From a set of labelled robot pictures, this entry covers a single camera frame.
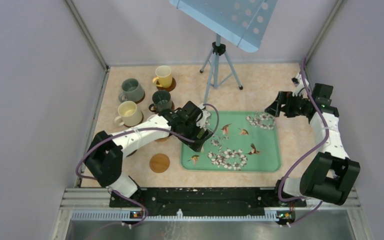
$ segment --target green tray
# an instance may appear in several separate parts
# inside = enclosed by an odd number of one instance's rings
[[[217,121],[216,114],[211,114],[211,120],[207,122],[209,131]],[[278,131],[273,116],[253,111],[221,111],[219,115],[218,129],[204,143],[202,152],[195,152],[182,144],[180,162],[185,169],[274,172],[281,167]]]

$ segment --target gray mug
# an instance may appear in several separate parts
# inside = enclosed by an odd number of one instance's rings
[[[134,78],[124,80],[121,89],[123,89],[123,92],[118,95],[118,100],[121,103],[132,101],[138,104],[145,98],[144,89],[141,84],[139,84],[138,80]]]
[[[172,96],[166,90],[158,90],[152,95],[152,104],[149,105],[149,110],[153,113],[160,113],[165,109],[172,109]]]

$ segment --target white wall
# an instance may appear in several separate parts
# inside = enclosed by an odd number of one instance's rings
[[[0,240],[51,236],[102,77],[62,0],[0,0]]]
[[[278,0],[257,52],[247,53],[224,39],[222,42],[236,63],[299,61],[309,50],[335,1]],[[220,2],[233,5],[235,1]],[[169,0],[74,0],[74,3],[111,66],[201,63],[216,40],[213,31],[176,9]]]
[[[349,0],[309,64],[313,83],[333,85],[341,138],[360,162],[356,189],[384,239],[384,1]]]

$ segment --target tripod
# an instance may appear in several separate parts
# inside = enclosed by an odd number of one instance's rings
[[[239,89],[242,90],[244,87],[241,84],[241,81],[239,81],[238,75],[236,74],[236,71],[233,67],[231,58],[228,55],[228,52],[226,51],[226,45],[220,44],[221,41],[221,36],[216,35],[215,42],[212,43],[212,50],[209,51],[208,56],[206,57],[206,60],[204,62],[204,65],[202,65],[201,70],[199,70],[200,73],[204,72],[204,69],[207,65],[207,63],[210,61],[210,57],[212,55],[212,61],[210,62],[211,68],[209,70],[209,75],[208,75],[208,82],[206,84],[206,90],[205,90],[205,98],[204,98],[204,103],[207,103],[208,99],[208,92],[210,91],[210,86],[213,86],[215,89],[222,85],[228,78],[230,78],[232,75],[236,79],[237,84],[239,85]],[[229,63],[230,69],[232,72],[220,83],[217,83],[217,78],[219,76],[219,56],[223,55],[226,57],[227,62]],[[211,83],[211,78],[212,75],[214,75],[214,81]]]

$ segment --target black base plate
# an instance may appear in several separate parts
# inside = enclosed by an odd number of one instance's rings
[[[262,216],[264,207],[284,207],[274,191],[274,188],[260,187],[148,187],[130,198],[143,204],[149,216],[175,216],[179,209],[184,216],[194,217]],[[305,206],[303,201],[295,202],[295,207]],[[137,206],[112,193],[109,207]]]

